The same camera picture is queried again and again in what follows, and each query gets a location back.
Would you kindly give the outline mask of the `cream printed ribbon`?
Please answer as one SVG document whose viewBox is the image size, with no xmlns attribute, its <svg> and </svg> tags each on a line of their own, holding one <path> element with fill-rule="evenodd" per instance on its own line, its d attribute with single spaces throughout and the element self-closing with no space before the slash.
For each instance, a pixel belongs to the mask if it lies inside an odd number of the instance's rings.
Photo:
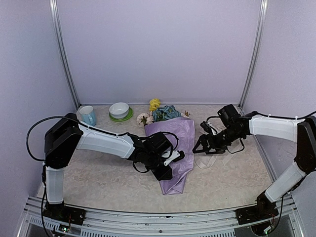
<svg viewBox="0 0 316 237">
<path fill-rule="evenodd" d="M 225 127 L 217 128 L 214 125 L 212 125 L 212 126 L 215 129 L 217 129 L 218 133 L 225 129 Z M 201 135 L 208 135 L 208 137 L 210 139 L 213 136 L 212 133 L 207 133 L 204 130 L 203 130 L 203 134 L 201 134 Z M 198 166 L 198 168 L 207 169 L 207 168 L 212 167 L 215 164 L 216 160 L 222 159 L 223 165 L 226 165 L 235 154 L 242 152 L 242 151 L 240 151 L 241 144 L 240 144 L 239 140 L 232 142 L 232 145 L 228 146 L 228 148 L 229 148 L 229 150 L 225 151 L 224 154 L 218 154 L 218 155 L 206 155 L 205 153 L 195 154 L 195 155 L 197 155 L 197 157 L 195 158 L 195 163 Z"/>
</svg>

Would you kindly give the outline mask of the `purple wrapping paper sheet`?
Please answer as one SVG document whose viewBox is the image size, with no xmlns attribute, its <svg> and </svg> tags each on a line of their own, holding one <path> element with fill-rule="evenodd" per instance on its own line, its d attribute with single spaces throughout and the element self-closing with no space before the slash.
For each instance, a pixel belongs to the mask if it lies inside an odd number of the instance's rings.
<svg viewBox="0 0 316 237">
<path fill-rule="evenodd" d="M 166 121 L 154 122 L 145 126 L 146 136 L 157 132 L 171 132 L 178 138 L 167 134 L 166 137 L 173 145 L 178 145 L 176 150 L 183 151 L 185 157 L 177 162 L 171 162 L 171 180 L 160 181 L 160 187 L 164 195 L 182 194 L 185 186 L 187 174 L 193 170 L 194 154 L 192 152 L 195 145 L 195 124 L 192 119 L 178 117 Z"/>
</svg>

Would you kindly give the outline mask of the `pink fake rose stems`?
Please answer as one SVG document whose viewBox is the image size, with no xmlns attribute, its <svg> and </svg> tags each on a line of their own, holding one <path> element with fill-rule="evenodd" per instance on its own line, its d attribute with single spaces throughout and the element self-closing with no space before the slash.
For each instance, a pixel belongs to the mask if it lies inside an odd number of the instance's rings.
<svg viewBox="0 0 316 237">
<path fill-rule="evenodd" d="M 139 126 L 146 126 L 154 122 L 166 121 L 175 118 L 181 118 L 187 116 L 184 113 L 180 112 L 171 112 L 171 113 L 158 113 L 158 112 L 145 112 L 137 116 L 136 122 Z"/>
</svg>

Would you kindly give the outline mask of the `blue fake flower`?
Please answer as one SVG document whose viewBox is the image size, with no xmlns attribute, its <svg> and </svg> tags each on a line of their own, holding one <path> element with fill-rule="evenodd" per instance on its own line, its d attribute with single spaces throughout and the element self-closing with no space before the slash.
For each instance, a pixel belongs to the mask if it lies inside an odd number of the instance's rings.
<svg viewBox="0 0 316 237">
<path fill-rule="evenodd" d="M 181 113 L 175 109 L 174 105 L 166 105 L 153 111 L 153 118 L 155 122 L 166 121 L 178 117 L 181 117 Z"/>
</svg>

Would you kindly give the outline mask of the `green plate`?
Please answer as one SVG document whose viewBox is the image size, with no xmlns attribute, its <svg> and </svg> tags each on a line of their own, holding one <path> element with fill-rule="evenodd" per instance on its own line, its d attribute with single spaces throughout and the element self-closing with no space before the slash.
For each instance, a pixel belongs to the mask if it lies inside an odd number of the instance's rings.
<svg viewBox="0 0 316 237">
<path fill-rule="evenodd" d="M 112 121 L 115 121 L 115 122 L 127 121 L 130 118 L 132 118 L 132 116 L 133 116 L 133 109 L 132 108 L 129 108 L 129 111 L 128 111 L 127 115 L 125 117 L 123 117 L 123 118 L 115 118 L 115 117 L 112 116 L 111 113 L 109 113 L 109 118 Z"/>
</svg>

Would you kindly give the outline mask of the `yellow fake flower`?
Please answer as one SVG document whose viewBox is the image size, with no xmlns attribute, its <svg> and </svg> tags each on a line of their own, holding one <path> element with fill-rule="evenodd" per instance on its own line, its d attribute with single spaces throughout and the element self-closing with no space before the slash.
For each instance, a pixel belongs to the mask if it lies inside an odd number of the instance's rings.
<svg viewBox="0 0 316 237">
<path fill-rule="evenodd" d="M 153 98 L 152 100 L 150 100 L 149 104 L 149 110 L 153 112 L 160 107 L 161 101 L 158 98 Z"/>
</svg>

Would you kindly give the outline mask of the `white ceramic bowl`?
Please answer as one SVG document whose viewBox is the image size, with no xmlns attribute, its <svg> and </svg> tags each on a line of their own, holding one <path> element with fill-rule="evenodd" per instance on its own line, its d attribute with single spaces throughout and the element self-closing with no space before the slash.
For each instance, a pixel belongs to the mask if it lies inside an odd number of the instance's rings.
<svg viewBox="0 0 316 237">
<path fill-rule="evenodd" d="M 124 102 L 114 103 L 109 108 L 109 113 L 115 118 L 123 118 L 127 115 L 129 111 L 129 105 Z"/>
</svg>

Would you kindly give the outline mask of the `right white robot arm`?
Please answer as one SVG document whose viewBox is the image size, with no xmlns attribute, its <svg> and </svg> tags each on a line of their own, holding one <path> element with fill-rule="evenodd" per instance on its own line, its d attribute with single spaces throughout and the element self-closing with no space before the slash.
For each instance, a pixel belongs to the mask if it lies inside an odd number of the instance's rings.
<svg viewBox="0 0 316 237">
<path fill-rule="evenodd" d="M 236 140 L 248 136 L 258 140 L 272 138 L 276 145 L 263 146 L 270 162 L 281 161 L 284 168 L 277 179 L 264 190 L 256 200 L 256 205 L 245 211 L 257 219 L 268 214 L 277 214 L 276 202 L 288 192 L 295 190 L 304 179 L 316 170 L 316 114 L 303 117 L 282 117 L 265 115 L 257 111 L 241 115 L 232 105 L 221 108 L 216 115 L 224 125 L 224 130 L 215 132 L 208 121 L 201 123 L 204 134 L 193 148 L 193 153 L 219 155 L 228 151 Z"/>
</svg>

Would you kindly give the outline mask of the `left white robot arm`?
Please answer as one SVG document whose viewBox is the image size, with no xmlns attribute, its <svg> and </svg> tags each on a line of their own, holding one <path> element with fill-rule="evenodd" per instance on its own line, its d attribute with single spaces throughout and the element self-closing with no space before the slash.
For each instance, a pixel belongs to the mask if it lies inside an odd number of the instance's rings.
<svg viewBox="0 0 316 237">
<path fill-rule="evenodd" d="M 141 163 L 157 180 L 172 179 L 169 164 L 179 153 L 167 135 L 168 132 L 148 137 L 112 133 L 78 121 L 73 113 L 62 117 L 45 134 L 43 183 L 47 210 L 60 220 L 69 215 L 69 208 L 64 205 L 64 172 L 75 150 L 91 150 Z"/>
</svg>

